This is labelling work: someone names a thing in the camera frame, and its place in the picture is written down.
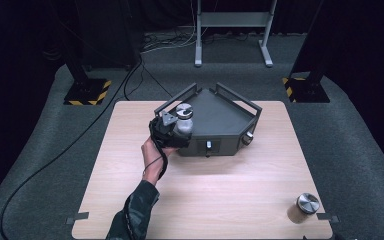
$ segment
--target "dark gray floor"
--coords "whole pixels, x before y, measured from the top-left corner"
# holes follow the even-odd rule
[[[257,40],[222,40],[204,45],[203,66],[195,68],[194,45],[143,54],[146,68],[172,95],[191,83],[214,87],[221,82],[251,100],[285,103],[325,210],[337,215],[335,233],[345,239],[384,239],[384,156],[347,95],[322,80],[331,103],[290,103],[281,79],[295,61],[304,36],[272,36],[273,68],[266,68]],[[129,82],[141,80],[139,68]],[[112,80],[101,106],[66,106],[72,84],[64,66],[56,74],[40,121],[0,187],[0,213],[17,186],[70,145],[96,117],[102,117],[65,154],[33,177],[10,202],[4,216],[9,239],[71,239],[67,217],[77,213],[106,126],[114,94],[127,72],[95,70],[90,77]],[[146,73],[131,100],[168,100],[168,94]]]

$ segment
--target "table top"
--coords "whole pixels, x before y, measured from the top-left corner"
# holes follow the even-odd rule
[[[118,102],[113,110],[72,236],[104,239],[114,215],[142,178],[140,146],[164,102]],[[235,156],[169,157],[158,182],[149,239],[329,239],[330,223],[314,215],[292,223],[287,209],[308,192],[320,200],[282,102],[263,108],[253,142]]]

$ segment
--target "cylindrical object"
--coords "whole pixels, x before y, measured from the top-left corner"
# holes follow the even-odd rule
[[[302,223],[317,212],[320,207],[319,200],[310,193],[301,194],[295,204],[289,207],[287,214],[294,223]]]
[[[193,129],[193,109],[190,104],[181,103],[176,107],[177,117],[179,118],[176,123],[176,130],[180,134],[190,134]]]

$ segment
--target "black cable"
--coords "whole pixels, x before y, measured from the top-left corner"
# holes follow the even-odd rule
[[[135,69],[134,69],[133,72],[135,72],[136,69],[138,69],[138,67],[139,67],[140,65],[142,65],[143,60],[142,60],[142,56],[140,56],[140,55],[139,55],[139,60],[140,60],[140,62],[139,62],[139,64],[135,67]],[[129,83],[129,80],[130,80],[130,78],[127,79],[126,83],[124,84],[124,89],[123,89],[124,98],[125,98],[127,101],[130,101],[129,97],[128,97],[127,94],[126,94],[126,88],[127,88],[127,84]]]
[[[163,156],[159,156],[157,159],[155,159],[154,161],[152,161],[150,164],[146,165],[145,169],[143,169],[143,173],[142,175],[145,176],[145,172],[146,172],[146,169],[148,169],[149,166],[151,166],[152,164],[154,164],[157,160],[159,160],[160,158],[162,158]]]
[[[145,69],[145,71],[149,74],[149,76],[151,76],[151,78],[152,79],[154,79],[154,81],[158,84],[158,85],[160,85],[160,87],[162,88],[162,89],[164,89],[164,91],[170,96],[170,97],[173,97],[168,91],[167,91],[167,89],[165,89],[164,87],[163,87],[163,85],[161,85],[161,83],[160,82],[158,82],[158,80],[148,71],[148,69],[146,69],[146,67],[145,67],[145,62],[143,62],[143,68]]]
[[[91,49],[92,51],[94,51],[96,54],[98,54],[99,56],[107,59],[108,61],[111,61],[115,64],[118,64],[118,65],[124,65],[122,62],[119,62],[119,61],[116,61],[110,57],[108,57],[107,55],[103,54],[102,52],[96,50],[90,43],[86,42],[84,39],[82,39],[79,35],[77,35],[73,30],[71,30],[67,25],[65,25],[63,22],[59,21],[59,23],[65,28],[67,29],[74,37],[76,37],[77,39],[79,39],[84,45],[86,45],[89,49]]]
[[[188,38],[190,38],[190,34],[187,33],[182,33],[180,32],[177,33],[176,31],[177,28],[175,28],[174,31],[174,37],[171,38],[164,38],[164,39],[159,39],[157,35],[155,34],[150,34],[145,37],[145,39],[151,39],[142,48],[141,52],[145,51],[152,51],[153,49],[160,48],[161,45],[173,45],[175,46],[179,42],[184,42]]]
[[[222,41],[222,40],[246,41],[249,37],[249,33],[244,34],[244,35],[245,35],[245,38],[241,39],[241,38],[239,38],[239,36],[235,36],[235,35],[226,35],[226,37],[217,37],[216,38],[216,37],[214,37],[214,34],[213,34],[211,41],[207,41],[207,39],[204,39],[204,40],[202,40],[202,43],[203,44],[212,44],[215,41]]]
[[[117,88],[115,94],[112,96],[112,98],[110,99],[109,103],[107,104],[107,106],[105,106],[104,110],[102,110],[102,112],[98,115],[98,117],[95,118],[95,120],[93,120],[93,122],[76,138],[74,139],[73,142],[71,142],[62,152],[60,152],[55,158],[53,158],[51,161],[49,161],[47,164],[45,164],[44,166],[42,166],[39,170],[37,170],[36,172],[34,172],[32,175],[30,175],[26,180],[24,180],[15,190],[14,192],[12,192],[12,194],[10,195],[10,197],[7,199],[7,201],[5,202],[4,204],[4,207],[2,208],[2,211],[1,211],[1,214],[0,214],[0,234],[1,234],[1,237],[5,240],[8,239],[8,237],[5,235],[5,231],[4,231],[4,228],[3,228],[3,219],[4,219],[4,215],[5,215],[5,211],[9,205],[9,203],[11,202],[12,198],[17,194],[17,192],[26,184],[28,183],[33,177],[35,177],[37,174],[39,174],[40,172],[42,172],[44,169],[46,169],[48,166],[50,166],[52,163],[54,163],[56,160],[58,160],[63,154],[65,154],[74,144],[76,144],[81,137],[83,137],[87,131],[89,131],[90,128],[92,128],[93,125],[95,125],[95,123],[102,117],[102,115],[106,112],[106,110],[109,108],[109,106],[111,105],[111,103],[114,101],[115,99],[115,96],[117,95],[117,93],[120,91],[121,89],[121,86],[123,86],[123,84],[127,83],[127,81],[130,79],[130,77],[133,75],[133,73],[136,71],[136,69],[139,67],[140,64],[138,64],[134,69],[130,70],[129,73],[126,75],[126,77],[123,79],[123,81],[121,82],[120,86]]]
[[[136,86],[133,90],[131,90],[128,94],[126,94],[126,89],[127,89],[127,83],[124,85],[124,98],[126,98],[127,101],[130,101],[129,99],[129,95],[132,94],[134,91],[136,91],[143,83],[144,81],[144,77],[143,77],[143,71],[145,70],[149,76],[151,76],[151,78],[170,96],[170,97],[173,97],[170,92],[167,91],[167,89],[165,89],[163,87],[163,85],[161,85],[161,83],[148,71],[148,69],[145,67],[145,61],[142,59],[142,56],[140,57],[140,62],[142,64],[142,72],[141,72],[141,81],[139,82],[138,86]]]

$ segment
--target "sleeve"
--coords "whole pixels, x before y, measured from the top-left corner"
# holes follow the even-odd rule
[[[114,216],[106,239],[145,239],[151,210],[159,195],[154,185],[142,180],[127,198],[123,210]]]

